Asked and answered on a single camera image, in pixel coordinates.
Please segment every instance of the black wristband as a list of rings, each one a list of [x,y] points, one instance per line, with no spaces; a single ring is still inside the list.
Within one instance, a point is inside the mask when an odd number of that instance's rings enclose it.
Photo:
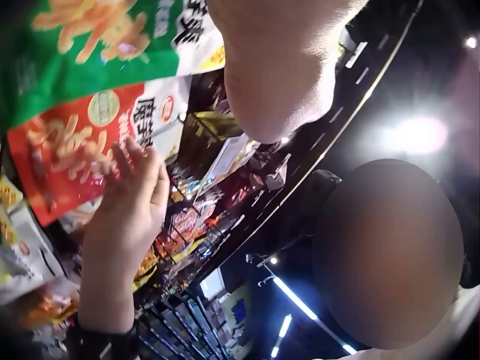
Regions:
[[[83,329],[76,315],[68,329],[65,345],[70,360],[100,360],[108,352],[115,360],[134,360],[140,346],[137,322],[126,334],[106,334]]]

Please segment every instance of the fingers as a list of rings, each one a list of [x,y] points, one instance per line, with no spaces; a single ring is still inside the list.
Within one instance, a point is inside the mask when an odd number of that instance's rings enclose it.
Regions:
[[[127,158],[123,153],[122,149],[120,149],[120,145],[118,143],[113,144],[113,158],[117,161],[117,168],[120,172],[120,177],[122,179],[129,179],[132,177],[132,169],[128,164]]]
[[[132,159],[133,166],[139,166],[145,156],[143,148],[131,137],[127,138],[125,145]]]
[[[168,203],[168,194],[170,193],[170,179],[168,178],[167,166],[163,160],[160,160],[160,167],[158,170],[158,179],[153,190],[152,199],[150,203],[155,205],[155,211],[165,215],[165,210]]]
[[[152,199],[154,189],[158,182],[158,174],[160,170],[160,157],[156,150],[148,147],[145,150],[138,170],[136,169],[133,181],[133,195],[137,202],[145,202]]]

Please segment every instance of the bright light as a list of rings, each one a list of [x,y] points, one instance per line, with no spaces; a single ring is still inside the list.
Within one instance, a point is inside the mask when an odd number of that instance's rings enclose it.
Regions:
[[[295,305],[297,305],[304,313],[306,313],[309,318],[312,320],[318,319],[318,316],[315,315],[313,311],[310,310],[307,305],[305,305],[303,301],[300,300],[298,296],[295,295],[282,280],[280,280],[278,277],[274,277],[273,282],[295,303]]]
[[[272,358],[276,358],[276,355],[278,354],[278,348],[275,346],[272,349],[272,354],[270,355]]]
[[[350,345],[344,345],[343,348],[348,351],[351,355],[355,355],[357,351],[352,348]]]
[[[287,333],[288,327],[290,326],[291,322],[292,315],[285,316],[285,320],[283,321],[282,328],[280,329],[280,333],[278,334],[278,336],[285,337],[285,334]]]
[[[446,139],[447,129],[439,120],[418,118],[400,123],[388,142],[398,151],[426,154],[439,150]]]
[[[474,49],[477,47],[477,39],[474,38],[473,36],[469,37],[467,40],[465,40],[465,46]]]

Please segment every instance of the label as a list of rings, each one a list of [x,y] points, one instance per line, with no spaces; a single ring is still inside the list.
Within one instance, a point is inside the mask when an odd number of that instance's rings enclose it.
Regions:
[[[101,91],[93,95],[88,104],[88,118],[95,126],[106,126],[117,116],[120,110],[119,97],[114,91]]]
[[[172,117],[173,104],[174,104],[174,100],[172,95],[168,95],[163,100],[162,106],[160,107],[160,119],[163,122],[168,122]]]

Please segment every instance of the light fixture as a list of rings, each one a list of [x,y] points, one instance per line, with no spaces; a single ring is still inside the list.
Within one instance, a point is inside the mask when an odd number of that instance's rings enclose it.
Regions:
[[[278,347],[274,347],[272,349],[272,354],[270,355],[272,358],[276,358],[276,355],[278,354]]]
[[[387,142],[397,151],[426,154],[440,150],[447,134],[446,127],[436,118],[415,118],[401,122]]]
[[[295,303],[295,305],[297,305],[305,314],[307,314],[309,318],[311,318],[312,320],[318,319],[318,316],[315,315],[315,313],[312,310],[310,310],[308,306],[305,305],[303,301],[300,300],[299,297],[295,295],[293,291],[290,290],[282,280],[280,280],[280,278],[274,277],[273,282],[285,293],[285,295],[287,295],[290,298],[290,300],[292,300]]]
[[[357,353],[357,351],[354,348],[352,348],[350,345],[345,344],[343,348],[351,355],[355,355]]]
[[[278,336],[285,337],[285,334],[287,333],[288,327],[290,326],[291,322],[292,322],[292,315],[285,316],[285,319],[282,324],[282,328],[280,329],[280,333],[278,334]]]
[[[465,46],[470,49],[474,49],[477,47],[477,39],[473,36],[470,36],[468,39],[465,40]]]

